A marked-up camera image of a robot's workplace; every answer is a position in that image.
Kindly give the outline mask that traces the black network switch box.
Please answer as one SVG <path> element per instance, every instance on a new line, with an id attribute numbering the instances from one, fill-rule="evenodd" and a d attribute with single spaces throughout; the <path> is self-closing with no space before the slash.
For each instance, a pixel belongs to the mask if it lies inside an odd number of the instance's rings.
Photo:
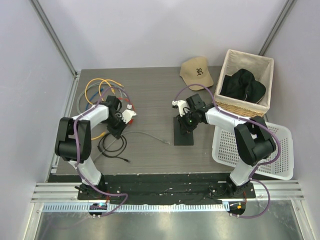
<path id="1" fill-rule="evenodd" d="M 174 146 L 193 146 L 193 133 L 182 132 L 180 123 L 176 117 L 173 118 L 173 145 Z"/>

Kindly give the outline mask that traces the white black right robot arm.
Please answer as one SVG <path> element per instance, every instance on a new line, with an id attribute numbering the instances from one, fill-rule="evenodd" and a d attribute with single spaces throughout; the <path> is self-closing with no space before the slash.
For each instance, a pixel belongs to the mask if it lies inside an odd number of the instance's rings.
<path id="1" fill-rule="evenodd" d="M 213 125 L 234 134 L 240 160 L 226 178 L 226 193 L 233 198 L 244 191 L 258 163 L 276 151 L 272 132 L 260 116 L 243 118 L 215 104 L 206 104 L 198 94 L 172 101 L 180 135 L 191 134 L 198 124 Z"/>

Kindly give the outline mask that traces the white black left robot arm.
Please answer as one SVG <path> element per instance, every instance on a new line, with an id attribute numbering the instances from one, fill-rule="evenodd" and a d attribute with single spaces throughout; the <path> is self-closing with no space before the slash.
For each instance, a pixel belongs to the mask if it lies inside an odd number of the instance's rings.
<path id="1" fill-rule="evenodd" d="M 106 124 L 107 131 L 119 139 L 130 121 L 137 115 L 132 105 L 120 112 L 122 102 L 109 95 L 106 101 L 101 99 L 88 110 L 59 120 L 55 154 L 68 162 L 78 173 L 82 184 L 80 190 L 100 200 L 104 196 L 120 197 L 124 193 L 108 193 L 103 174 L 97 169 L 91 157 L 92 134 L 97 125 Z"/>

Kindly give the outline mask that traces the white plastic perforated basket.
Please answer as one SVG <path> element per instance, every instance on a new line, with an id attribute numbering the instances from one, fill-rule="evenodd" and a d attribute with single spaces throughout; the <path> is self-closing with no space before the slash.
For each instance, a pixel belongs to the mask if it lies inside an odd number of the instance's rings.
<path id="1" fill-rule="evenodd" d="M 235 168 L 247 164 L 251 173 L 279 180 L 290 180 L 294 174 L 293 139 L 284 126 L 264 122 L 261 117 L 223 129 L 215 127 L 212 158 L 217 163 Z"/>

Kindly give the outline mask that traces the beige baseball cap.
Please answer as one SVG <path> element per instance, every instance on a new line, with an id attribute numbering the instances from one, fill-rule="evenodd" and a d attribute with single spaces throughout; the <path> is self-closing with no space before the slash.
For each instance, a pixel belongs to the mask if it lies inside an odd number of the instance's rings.
<path id="1" fill-rule="evenodd" d="M 192 91 L 202 90 L 203 87 L 200 85 L 207 88 L 214 85 L 208 69 L 208 59 L 204 56 L 193 57 L 183 62 L 180 67 L 179 76 L 187 86 L 191 85 L 188 88 Z"/>

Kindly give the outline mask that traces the black cap in basket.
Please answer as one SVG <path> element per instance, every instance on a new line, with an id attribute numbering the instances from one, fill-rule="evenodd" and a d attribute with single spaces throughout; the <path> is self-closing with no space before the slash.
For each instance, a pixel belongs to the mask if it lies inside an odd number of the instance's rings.
<path id="1" fill-rule="evenodd" d="M 233 75 L 225 75 L 220 95 L 257 104 L 265 95 L 266 87 L 254 75 L 242 68 Z"/>

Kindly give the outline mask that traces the wicker basket with liner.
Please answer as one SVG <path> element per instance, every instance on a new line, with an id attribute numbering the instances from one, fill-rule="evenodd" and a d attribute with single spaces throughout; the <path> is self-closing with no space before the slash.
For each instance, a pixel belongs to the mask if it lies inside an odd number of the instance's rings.
<path id="1" fill-rule="evenodd" d="M 217 81 L 214 100 L 223 110 L 244 116 L 264 116 L 270 109 L 273 58 L 229 49 Z"/>

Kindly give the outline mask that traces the black mounting base plate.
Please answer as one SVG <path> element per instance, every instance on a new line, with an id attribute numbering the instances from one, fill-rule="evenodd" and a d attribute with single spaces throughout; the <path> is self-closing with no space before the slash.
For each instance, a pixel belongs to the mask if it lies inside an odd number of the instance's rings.
<path id="1" fill-rule="evenodd" d="M 186 173 L 186 174 L 142 174 L 142 175 L 104 175 L 109 194 L 125 196 L 106 196 L 89 194 L 76 186 L 77 199 L 93 201 L 91 212 L 129 207 L 180 207 L 219 205 L 230 199 L 235 203 L 240 200 L 240 212 L 246 208 L 246 200 L 254 199 L 256 193 L 251 182 L 239 195 L 226 193 L 226 173 Z"/>

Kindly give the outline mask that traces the aluminium front rail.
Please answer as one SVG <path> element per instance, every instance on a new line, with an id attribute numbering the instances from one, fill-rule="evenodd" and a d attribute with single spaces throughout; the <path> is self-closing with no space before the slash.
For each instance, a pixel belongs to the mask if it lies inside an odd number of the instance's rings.
<path id="1" fill-rule="evenodd" d="M 118 212 L 204 212 L 227 211 L 236 203 L 244 205 L 250 201 L 298 201 L 304 195 L 296 180 L 265 180 L 253 182 L 238 196 L 223 196 L 221 183 L 177 183 L 174 187 L 160 190 L 158 182 L 138 183 L 135 187 L 125 184 L 113 184 L 110 190 L 128 192 L 123 197 L 94 197 L 83 193 L 79 183 L 38 183 L 31 197 L 32 203 L 43 203 L 48 212 L 106 212 L 117 209 Z"/>

